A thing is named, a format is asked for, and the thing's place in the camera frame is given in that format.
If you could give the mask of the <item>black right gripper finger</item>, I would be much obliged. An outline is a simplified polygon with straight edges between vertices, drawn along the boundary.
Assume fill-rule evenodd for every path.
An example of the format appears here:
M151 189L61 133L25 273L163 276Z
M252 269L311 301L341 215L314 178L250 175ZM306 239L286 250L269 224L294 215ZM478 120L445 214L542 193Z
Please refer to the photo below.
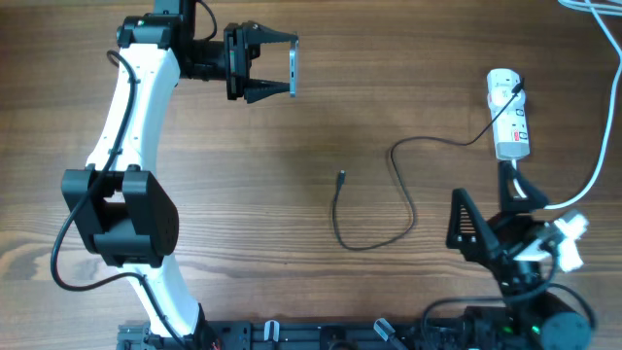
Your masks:
M500 242L465 189L452 191L446 247L467 262L488 263L500 255Z
M501 161L498 171L502 212L531 213L549 204L549 198L530 183L510 161Z

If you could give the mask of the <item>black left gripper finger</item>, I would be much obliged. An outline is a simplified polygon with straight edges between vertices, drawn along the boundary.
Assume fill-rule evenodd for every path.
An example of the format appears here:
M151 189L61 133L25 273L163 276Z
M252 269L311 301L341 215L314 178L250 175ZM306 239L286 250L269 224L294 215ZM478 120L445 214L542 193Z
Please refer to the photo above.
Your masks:
M244 88L244 99L251 104L271 95L289 91L289 83L251 79Z
M250 23L250 29L248 31L248 44L249 45L264 45L264 44L276 44L276 43L295 43L298 41L298 36L293 33L286 33L276 31L267 26L261 25L256 22Z

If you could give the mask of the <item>blue screen smartphone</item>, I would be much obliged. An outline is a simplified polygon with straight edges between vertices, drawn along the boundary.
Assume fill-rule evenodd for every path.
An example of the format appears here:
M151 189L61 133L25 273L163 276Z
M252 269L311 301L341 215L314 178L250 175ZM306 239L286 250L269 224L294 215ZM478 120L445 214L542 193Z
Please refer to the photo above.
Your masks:
M296 97L297 82L298 82L298 49L299 41L291 41L291 47L289 50L289 63L290 63L290 97Z

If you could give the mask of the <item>white power strip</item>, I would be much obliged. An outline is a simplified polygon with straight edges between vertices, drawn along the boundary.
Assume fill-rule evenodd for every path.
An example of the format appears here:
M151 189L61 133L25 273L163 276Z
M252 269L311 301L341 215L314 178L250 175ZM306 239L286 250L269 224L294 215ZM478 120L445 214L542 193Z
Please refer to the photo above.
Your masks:
M487 75L487 88L497 159L511 161L528 156L530 138L523 79L510 69L496 68Z

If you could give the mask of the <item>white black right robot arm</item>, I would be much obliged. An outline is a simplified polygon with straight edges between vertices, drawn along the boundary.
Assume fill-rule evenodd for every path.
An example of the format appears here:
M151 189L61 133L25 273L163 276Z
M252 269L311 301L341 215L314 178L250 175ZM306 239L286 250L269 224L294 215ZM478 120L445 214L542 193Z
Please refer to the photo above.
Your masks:
M579 269L576 242L587 231L571 209L546 222L533 212L548 197L510 161L498 166L500 212L484 219L464 189L452 192L445 244L489 270L497 296L448 297L423 312L420 332L430 349L585 349L598 321L593 308L569 290L579 310L554 295L558 272Z

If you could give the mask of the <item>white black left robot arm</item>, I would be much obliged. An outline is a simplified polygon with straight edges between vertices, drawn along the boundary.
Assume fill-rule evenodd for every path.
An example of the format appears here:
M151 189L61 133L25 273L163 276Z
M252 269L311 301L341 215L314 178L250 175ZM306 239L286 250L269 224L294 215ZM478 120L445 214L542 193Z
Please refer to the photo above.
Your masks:
M156 178L157 149L165 113L183 79L222 81L230 100L254 103L295 93L297 54L289 54L285 82L257 80L253 61L265 44L287 43L293 33L254 21L195 35L197 3L157 1L141 16L127 17L108 57L118 69L112 104L95 148L81 169L67 170L61 192L86 249L132 285L148 325L120 348L217 349L221 342L200 303L190 294L174 251L179 213Z

